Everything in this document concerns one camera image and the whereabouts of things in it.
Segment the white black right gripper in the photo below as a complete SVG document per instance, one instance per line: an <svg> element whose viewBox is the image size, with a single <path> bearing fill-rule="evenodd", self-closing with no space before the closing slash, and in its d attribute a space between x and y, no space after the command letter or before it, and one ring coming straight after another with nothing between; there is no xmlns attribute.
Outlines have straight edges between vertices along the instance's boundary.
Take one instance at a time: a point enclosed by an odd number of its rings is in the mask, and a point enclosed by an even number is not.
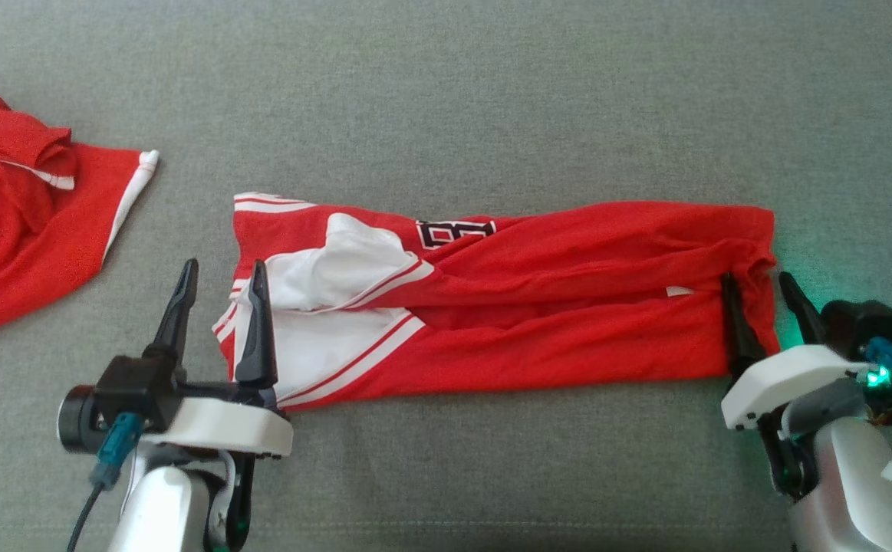
<svg viewBox="0 0 892 552"><path fill-rule="evenodd" d="M722 398L727 429L757 429L763 415L820 390L836 380L869 370L867 361L846 360L827 343L821 312L810 301L792 273L778 274L780 292L792 312L804 345L767 357L749 323L736 276L720 278L727 368L735 381Z"/></svg>

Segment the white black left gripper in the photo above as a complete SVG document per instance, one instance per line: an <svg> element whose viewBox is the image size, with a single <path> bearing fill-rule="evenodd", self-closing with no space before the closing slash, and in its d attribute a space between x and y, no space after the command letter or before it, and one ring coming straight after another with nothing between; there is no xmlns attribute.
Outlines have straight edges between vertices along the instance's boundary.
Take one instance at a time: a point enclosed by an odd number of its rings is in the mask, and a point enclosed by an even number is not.
<svg viewBox="0 0 892 552"><path fill-rule="evenodd" d="M191 307L196 302L198 261L185 262L147 354L162 354L182 366ZM198 382L175 388L179 406L165 431L148 431L144 444L284 458L294 445L294 427L278 409L278 382L267 267L254 262L247 300L252 307L242 356L232 382Z"/></svg>

